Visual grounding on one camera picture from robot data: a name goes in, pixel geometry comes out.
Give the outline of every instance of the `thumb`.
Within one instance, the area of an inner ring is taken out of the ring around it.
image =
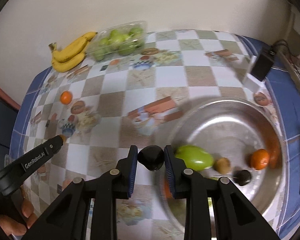
[[[26,227],[6,215],[0,215],[0,226],[7,236],[23,236],[26,233]]]

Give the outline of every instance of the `stainless steel basin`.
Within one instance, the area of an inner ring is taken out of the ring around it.
[[[232,172],[247,169],[252,181],[237,187],[261,214],[271,205],[282,176],[281,142],[275,127],[253,104],[238,98],[219,98],[195,107],[183,116],[172,130],[168,142],[178,146],[197,145],[214,159],[226,157]],[[271,154],[271,167],[255,171],[249,167],[249,156],[264,148]],[[220,177],[213,168],[203,170],[204,177]],[[160,174],[160,189],[165,210],[175,226],[184,231],[185,200],[167,199],[164,193],[165,174]],[[215,237],[213,209],[210,208],[212,235]]]

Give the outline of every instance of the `wire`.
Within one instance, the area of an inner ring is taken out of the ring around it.
[[[271,46],[271,50],[274,50],[275,47],[278,47],[278,46],[285,46],[287,49],[288,49],[288,53],[289,53],[289,58],[290,58],[290,61],[291,61],[291,64],[294,66],[294,69],[297,71],[297,73],[299,74],[300,76],[300,72],[297,68],[297,66],[294,64],[293,60],[292,60],[292,56],[294,56],[291,51],[290,51],[290,48],[289,48],[289,45],[288,45],[288,42],[286,40],[278,40],[276,41],[272,46]]]

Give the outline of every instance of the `table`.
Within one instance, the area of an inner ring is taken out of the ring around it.
[[[71,137],[24,184],[35,213],[40,215],[74,177],[94,179],[114,168],[130,145],[165,146],[169,130],[197,103],[230,96],[257,104],[285,143],[282,184],[265,214],[283,238],[300,221],[300,97],[278,61],[261,93],[254,96],[242,86],[250,57],[261,46],[267,45],[216,31],[149,33],[146,55],[112,55],[101,63],[86,58],[67,73],[50,67],[37,75],[17,117],[10,158],[56,134]],[[224,49],[231,55],[206,55]],[[65,90],[73,94],[68,106],[59,101]],[[147,109],[153,106],[150,113]],[[169,222],[154,187],[153,174],[138,164],[132,198],[117,202],[119,239],[183,238]]]

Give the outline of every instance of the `white wall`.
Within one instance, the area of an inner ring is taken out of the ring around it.
[[[286,0],[9,0],[0,13],[0,87],[21,103],[50,66],[48,44],[87,31],[147,20],[148,31],[219,30],[272,43],[288,16]]]

